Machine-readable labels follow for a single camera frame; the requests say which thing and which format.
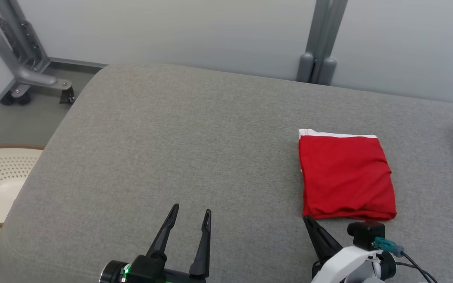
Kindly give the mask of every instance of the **green light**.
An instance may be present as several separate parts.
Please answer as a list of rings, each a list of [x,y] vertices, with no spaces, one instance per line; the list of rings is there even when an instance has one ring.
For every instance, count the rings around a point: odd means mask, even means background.
[[[124,271],[123,271],[123,277],[127,278],[127,274],[131,270],[132,265],[129,265]]]

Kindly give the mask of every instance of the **gray floor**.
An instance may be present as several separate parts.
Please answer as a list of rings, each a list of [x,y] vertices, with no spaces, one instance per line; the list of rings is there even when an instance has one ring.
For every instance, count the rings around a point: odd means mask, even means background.
[[[98,71],[98,68],[52,63],[45,73],[70,79],[78,95]],[[29,94],[32,101],[25,106],[0,104],[0,145],[46,145],[68,113],[70,106],[59,104],[61,91],[33,87]],[[0,283],[11,283],[2,274],[1,263]]]

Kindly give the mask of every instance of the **red cloth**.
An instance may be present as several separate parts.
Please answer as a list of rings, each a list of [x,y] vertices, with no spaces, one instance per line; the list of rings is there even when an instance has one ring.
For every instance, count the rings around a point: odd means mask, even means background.
[[[391,170],[377,138],[301,136],[299,150],[303,215],[376,221],[396,216]]]

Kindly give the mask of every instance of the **connector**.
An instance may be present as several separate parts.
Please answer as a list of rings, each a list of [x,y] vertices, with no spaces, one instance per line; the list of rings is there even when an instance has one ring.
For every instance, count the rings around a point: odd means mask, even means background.
[[[405,251],[403,246],[396,245],[395,242],[389,241],[382,237],[376,237],[374,242],[375,249],[379,249],[385,252],[390,252],[396,257],[403,257],[401,252]]]

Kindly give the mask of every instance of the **black cable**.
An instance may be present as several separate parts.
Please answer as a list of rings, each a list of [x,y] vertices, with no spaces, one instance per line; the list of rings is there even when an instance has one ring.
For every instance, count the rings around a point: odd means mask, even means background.
[[[411,268],[415,268],[417,269],[417,267],[415,267],[415,265],[409,265],[408,263],[405,263],[405,262],[398,262],[396,261],[395,262],[396,265],[403,265],[403,266],[407,266],[407,267],[411,267]],[[422,269],[422,271],[427,275],[429,276],[429,278],[431,278],[431,280],[433,280],[433,282],[435,283],[438,283],[438,281],[429,273],[427,272],[426,270]]]
[[[410,258],[404,251],[401,252],[401,255],[404,256],[405,258],[407,258],[408,261],[410,261],[410,263],[413,264],[413,267],[418,269],[419,272],[422,274],[422,276],[424,276],[424,279],[426,279],[426,281],[428,283],[431,283],[431,281],[429,280],[429,277],[426,275],[428,274],[429,276],[431,276],[428,272],[426,272],[425,270],[422,270],[422,268],[419,267],[419,265],[417,265],[417,263],[415,263],[415,261]]]

